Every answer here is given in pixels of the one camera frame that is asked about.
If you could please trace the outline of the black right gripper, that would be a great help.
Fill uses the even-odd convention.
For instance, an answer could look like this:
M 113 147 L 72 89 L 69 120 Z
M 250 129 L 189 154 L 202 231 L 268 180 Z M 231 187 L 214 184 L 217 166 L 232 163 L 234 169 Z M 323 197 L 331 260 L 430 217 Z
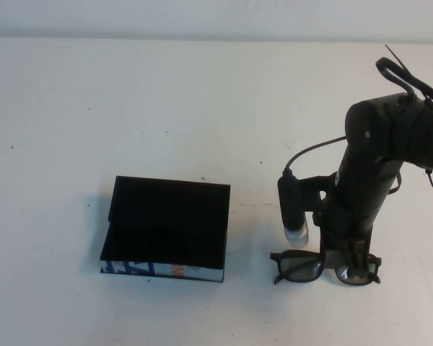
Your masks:
M 401 161 L 346 147 L 321 210 L 324 268 L 344 264 L 345 280 L 369 279 L 370 242 L 374 221 L 401 169 Z

